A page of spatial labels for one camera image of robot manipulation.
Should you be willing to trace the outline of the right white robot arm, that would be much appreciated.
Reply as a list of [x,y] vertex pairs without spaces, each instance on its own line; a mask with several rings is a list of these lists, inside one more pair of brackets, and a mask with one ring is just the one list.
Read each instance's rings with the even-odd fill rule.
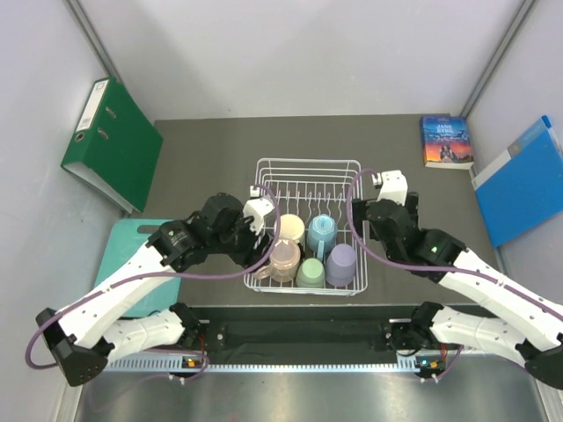
[[413,342],[436,342],[500,356],[542,383],[562,387],[562,308],[499,273],[465,244],[439,229],[420,229],[413,218],[413,195],[406,205],[391,200],[347,198],[352,230],[364,223],[387,256],[380,261],[458,292],[491,312],[465,314],[425,302],[411,316]]

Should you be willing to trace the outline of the clear pink glass mug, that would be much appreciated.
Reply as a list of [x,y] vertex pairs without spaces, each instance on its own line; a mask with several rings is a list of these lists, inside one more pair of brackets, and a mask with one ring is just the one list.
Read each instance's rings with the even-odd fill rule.
[[257,280],[270,278],[278,283],[286,283],[296,277],[300,261],[301,251],[295,241],[278,240],[269,256],[269,263],[253,276]]

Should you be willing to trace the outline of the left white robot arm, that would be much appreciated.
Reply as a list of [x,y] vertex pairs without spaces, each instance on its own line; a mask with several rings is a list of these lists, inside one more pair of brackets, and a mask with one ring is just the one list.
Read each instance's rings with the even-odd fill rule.
[[166,283],[193,279],[189,268],[211,255],[229,257],[245,273],[259,268],[272,243],[261,231],[274,210],[263,190],[247,202],[218,193],[187,218],[161,224],[84,298],[59,310],[42,310],[36,317],[39,334],[68,385],[84,385],[132,354],[197,345],[201,323],[185,304],[167,305],[149,316],[124,316]]

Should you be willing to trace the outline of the cream ceramic mug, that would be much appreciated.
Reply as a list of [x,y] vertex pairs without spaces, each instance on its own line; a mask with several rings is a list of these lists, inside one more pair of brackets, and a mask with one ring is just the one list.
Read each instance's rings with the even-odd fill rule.
[[280,224],[279,239],[304,245],[305,225],[298,215],[284,214],[280,218]]

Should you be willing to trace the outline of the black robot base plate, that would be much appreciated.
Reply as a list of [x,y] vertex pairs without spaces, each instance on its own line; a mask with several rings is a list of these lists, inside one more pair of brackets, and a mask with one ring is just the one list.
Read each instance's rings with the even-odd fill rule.
[[194,307],[200,326],[179,350],[212,362],[258,364],[368,363],[399,351],[454,349],[410,326],[413,305]]

